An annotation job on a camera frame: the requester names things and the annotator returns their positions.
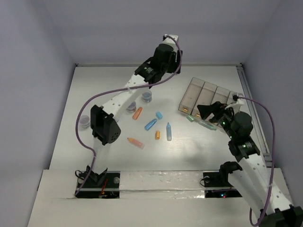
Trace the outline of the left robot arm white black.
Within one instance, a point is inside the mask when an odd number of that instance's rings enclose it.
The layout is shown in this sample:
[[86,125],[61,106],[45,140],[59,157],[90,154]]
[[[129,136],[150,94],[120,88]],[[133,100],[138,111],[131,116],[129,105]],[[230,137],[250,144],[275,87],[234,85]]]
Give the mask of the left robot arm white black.
[[154,55],[135,70],[125,87],[118,90],[117,95],[102,106],[94,105],[91,108],[90,122],[95,154],[88,181],[93,186],[99,187],[105,181],[103,172],[107,168],[110,144],[115,142],[121,134],[117,123],[121,115],[142,93],[169,80],[169,78],[161,79],[164,74],[170,73],[171,76],[179,74],[181,57],[182,51],[179,45],[159,44]]

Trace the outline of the blue marker cap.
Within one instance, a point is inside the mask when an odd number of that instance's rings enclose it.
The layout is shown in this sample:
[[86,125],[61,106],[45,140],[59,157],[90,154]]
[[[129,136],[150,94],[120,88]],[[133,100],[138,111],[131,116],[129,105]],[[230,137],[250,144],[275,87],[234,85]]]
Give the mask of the blue marker cap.
[[158,121],[158,119],[152,119],[148,124],[145,125],[144,129],[149,131],[154,125],[155,123]]

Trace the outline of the orange marker cap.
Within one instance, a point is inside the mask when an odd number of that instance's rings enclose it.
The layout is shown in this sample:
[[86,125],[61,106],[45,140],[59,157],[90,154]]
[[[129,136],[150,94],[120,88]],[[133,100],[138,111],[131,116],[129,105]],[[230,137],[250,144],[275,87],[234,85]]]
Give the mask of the orange marker cap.
[[132,118],[133,118],[134,120],[137,120],[137,119],[139,118],[139,116],[141,115],[142,110],[143,110],[143,108],[142,108],[142,107],[139,107],[139,108],[136,110],[136,112],[133,114]]

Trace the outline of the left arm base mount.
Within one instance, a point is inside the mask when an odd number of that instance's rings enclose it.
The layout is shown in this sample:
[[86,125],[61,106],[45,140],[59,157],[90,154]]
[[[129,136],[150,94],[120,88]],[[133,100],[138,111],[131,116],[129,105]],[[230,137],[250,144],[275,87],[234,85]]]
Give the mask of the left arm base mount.
[[90,167],[85,171],[76,170],[77,186],[75,197],[80,199],[119,199],[120,197],[120,172],[107,169],[100,174],[91,171],[87,180]]

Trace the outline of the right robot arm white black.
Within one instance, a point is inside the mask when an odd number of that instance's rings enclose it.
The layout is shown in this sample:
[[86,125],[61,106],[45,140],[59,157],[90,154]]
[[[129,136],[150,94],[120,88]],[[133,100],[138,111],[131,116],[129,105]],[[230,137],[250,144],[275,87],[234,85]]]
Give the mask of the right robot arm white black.
[[224,129],[230,141],[228,147],[235,161],[220,166],[216,178],[222,185],[235,188],[250,206],[254,215],[254,227],[299,227],[303,223],[303,209],[294,206],[274,182],[274,168],[267,168],[264,158],[250,136],[253,129],[251,116],[245,112],[234,112],[235,103],[219,101],[211,105],[198,105],[204,120],[212,115]]

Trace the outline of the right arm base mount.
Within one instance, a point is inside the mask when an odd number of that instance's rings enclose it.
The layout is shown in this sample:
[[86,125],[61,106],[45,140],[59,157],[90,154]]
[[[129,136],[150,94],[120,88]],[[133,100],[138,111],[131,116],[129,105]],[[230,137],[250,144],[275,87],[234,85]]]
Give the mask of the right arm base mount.
[[239,198],[241,194],[228,182],[229,174],[242,170],[237,162],[225,162],[218,171],[203,172],[200,185],[205,189],[206,198]]

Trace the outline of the clear jar of clips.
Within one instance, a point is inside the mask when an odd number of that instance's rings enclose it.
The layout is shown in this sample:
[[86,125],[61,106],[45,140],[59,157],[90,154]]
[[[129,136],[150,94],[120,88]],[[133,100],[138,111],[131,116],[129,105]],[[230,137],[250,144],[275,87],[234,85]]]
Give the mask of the clear jar of clips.
[[90,117],[88,115],[81,115],[79,119],[78,128],[80,130],[85,130],[90,127]]
[[152,101],[152,92],[150,90],[142,93],[142,101],[145,103],[149,103]]
[[133,101],[128,107],[127,107],[127,112],[129,113],[135,113],[136,112],[136,102]]

